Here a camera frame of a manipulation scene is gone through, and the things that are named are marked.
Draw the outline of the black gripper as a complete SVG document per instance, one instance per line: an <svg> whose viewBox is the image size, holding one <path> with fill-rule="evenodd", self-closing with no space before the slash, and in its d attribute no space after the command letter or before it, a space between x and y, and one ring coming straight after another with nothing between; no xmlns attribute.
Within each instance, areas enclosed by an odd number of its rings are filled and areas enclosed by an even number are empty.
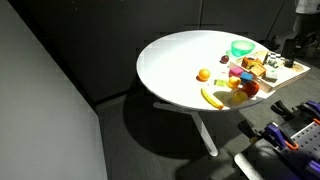
<svg viewBox="0 0 320 180"><path fill-rule="evenodd" d="M294 39L287 39L283 45L281 56L285 59L284 66L292 68L295 60L296 42Z"/></svg>

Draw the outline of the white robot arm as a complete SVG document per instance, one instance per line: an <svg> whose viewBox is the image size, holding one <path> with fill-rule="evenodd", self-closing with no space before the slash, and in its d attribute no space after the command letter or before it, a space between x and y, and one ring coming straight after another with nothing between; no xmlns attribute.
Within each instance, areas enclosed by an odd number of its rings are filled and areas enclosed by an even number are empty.
<svg viewBox="0 0 320 180"><path fill-rule="evenodd" d="M320 0L296 0L295 37L284 43L281 56L291 68L297 58L315 59L320 52Z"/></svg>

